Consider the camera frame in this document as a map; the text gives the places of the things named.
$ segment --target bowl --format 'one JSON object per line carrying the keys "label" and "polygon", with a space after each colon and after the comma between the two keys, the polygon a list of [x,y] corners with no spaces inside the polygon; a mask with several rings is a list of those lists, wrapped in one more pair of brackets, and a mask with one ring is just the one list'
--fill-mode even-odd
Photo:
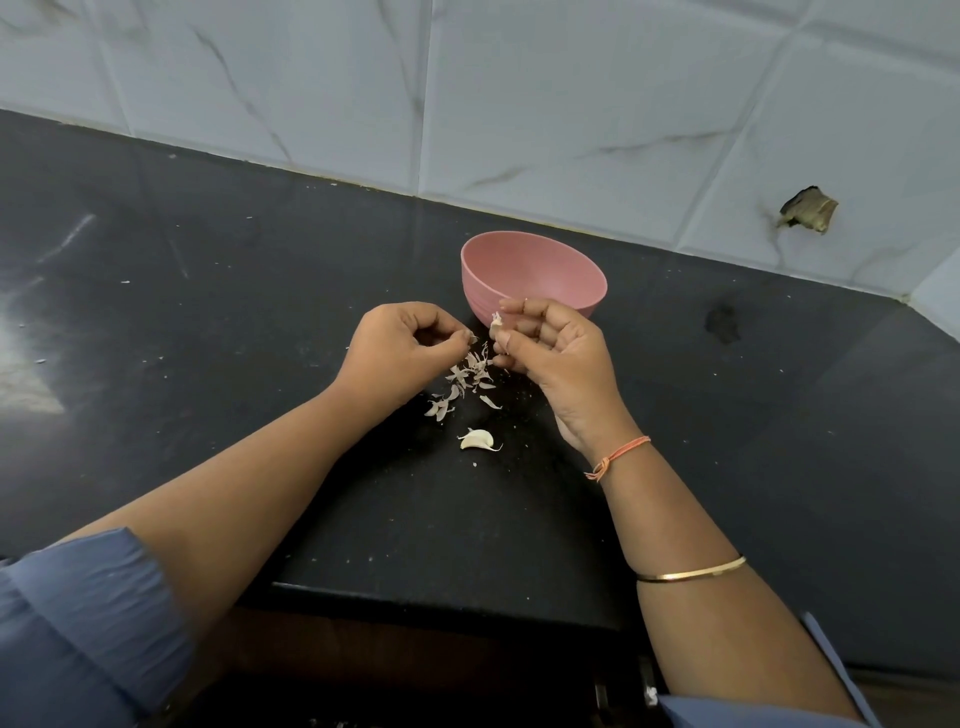
{"label": "bowl", "polygon": [[460,251],[464,294],[488,327],[500,299],[555,299],[584,316],[607,295],[607,277],[578,250],[531,232],[474,235]]}

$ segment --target tile wall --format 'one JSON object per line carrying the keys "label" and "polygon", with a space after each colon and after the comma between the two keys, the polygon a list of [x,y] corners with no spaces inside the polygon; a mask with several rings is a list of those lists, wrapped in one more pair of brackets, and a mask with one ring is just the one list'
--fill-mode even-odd
{"label": "tile wall", "polygon": [[[0,106],[904,297],[960,332],[956,0],[0,0]],[[817,184],[827,234],[777,228]]]}

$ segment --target orange thread bracelet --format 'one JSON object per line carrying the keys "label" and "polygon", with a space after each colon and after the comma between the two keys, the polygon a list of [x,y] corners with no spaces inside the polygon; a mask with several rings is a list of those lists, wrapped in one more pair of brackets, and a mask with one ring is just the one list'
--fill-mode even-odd
{"label": "orange thread bracelet", "polygon": [[593,469],[592,473],[584,473],[590,480],[599,480],[604,476],[604,473],[610,467],[610,463],[622,455],[624,452],[629,452],[633,448],[639,448],[645,443],[649,443],[650,438],[644,435],[643,437],[638,437],[635,440],[631,440],[629,443],[624,445],[622,448],[614,450],[608,457],[605,457],[599,463],[597,467]]}

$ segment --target blue shirt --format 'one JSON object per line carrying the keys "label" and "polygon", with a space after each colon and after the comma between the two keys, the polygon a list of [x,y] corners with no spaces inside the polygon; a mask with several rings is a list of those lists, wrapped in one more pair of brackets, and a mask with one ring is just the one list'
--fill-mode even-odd
{"label": "blue shirt", "polygon": [[[879,727],[813,617],[804,617],[869,725]],[[127,728],[186,675],[193,644],[163,573],[127,529],[0,567],[0,726]],[[852,728],[839,717],[664,695],[675,726]]]}

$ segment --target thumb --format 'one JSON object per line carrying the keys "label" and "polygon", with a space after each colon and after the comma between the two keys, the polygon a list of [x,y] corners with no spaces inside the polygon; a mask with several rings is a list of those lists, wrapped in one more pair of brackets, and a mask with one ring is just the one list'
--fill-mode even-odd
{"label": "thumb", "polygon": [[498,331],[496,333],[496,343],[534,376],[540,374],[543,365],[550,356],[550,352],[515,329]]}
{"label": "thumb", "polygon": [[451,333],[446,341],[434,344],[432,347],[423,347],[423,350],[432,367],[437,372],[442,372],[454,364],[459,364],[467,357],[472,338],[473,335],[467,329],[461,328]]}

